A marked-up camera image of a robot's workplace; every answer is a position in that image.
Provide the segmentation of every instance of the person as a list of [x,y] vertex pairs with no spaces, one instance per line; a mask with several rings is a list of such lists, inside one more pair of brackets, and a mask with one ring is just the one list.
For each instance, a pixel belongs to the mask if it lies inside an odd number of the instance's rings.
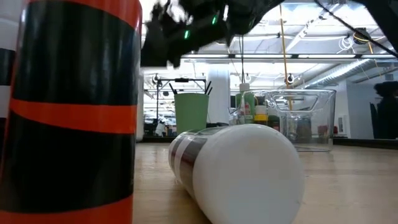
[[163,132],[165,131],[166,125],[165,121],[159,118],[159,122],[157,123],[155,134],[156,136],[163,137]]
[[383,139],[398,138],[398,82],[378,83],[374,86],[376,93],[382,97],[377,105],[380,137]]

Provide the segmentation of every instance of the bottle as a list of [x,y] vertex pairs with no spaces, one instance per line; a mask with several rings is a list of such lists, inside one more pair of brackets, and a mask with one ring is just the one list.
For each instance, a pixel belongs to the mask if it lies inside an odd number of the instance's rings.
[[241,83],[239,85],[240,93],[238,93],[237,96],[235,96],[236,102],[238,103],[236,105],[239,105],[241,112],[244,115],[245,124],[252,124],[255,114],[254,94],[249,92],[249,90],[250,90],[250,84]]
[[257,105],[255,107],[254,123],[268,125],[268,112],[266,105]]
[[182,133],[169,147],[169,164],[212,223],[292,223],[300,208],[299,155],[264,125]]
[[280,131],[280,118],[276,109],[268,110],[268,127]]

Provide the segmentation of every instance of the white tube lying on side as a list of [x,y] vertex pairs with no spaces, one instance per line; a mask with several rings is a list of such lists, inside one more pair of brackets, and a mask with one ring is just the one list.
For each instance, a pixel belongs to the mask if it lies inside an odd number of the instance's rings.
[[169,147],[169,163],[213,224],[289,224],[301,205],[299,155],[267,126],[182,133]]

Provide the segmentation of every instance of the green cup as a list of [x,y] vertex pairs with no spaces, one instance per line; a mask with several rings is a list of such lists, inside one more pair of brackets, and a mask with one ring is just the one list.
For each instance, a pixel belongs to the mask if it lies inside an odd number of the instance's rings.
[[202,93],[174,95],[177,133],[206,128],[209,96]]

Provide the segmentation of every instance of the wooden tabletop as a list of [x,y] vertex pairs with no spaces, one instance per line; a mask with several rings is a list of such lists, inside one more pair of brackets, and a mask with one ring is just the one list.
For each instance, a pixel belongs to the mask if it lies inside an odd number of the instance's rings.
[[[137,145],[134,224],[210,224],[175,181],[168,146]],[[300,157],[306,189],[294,224],[398,223],[398,151],[335,146]]]

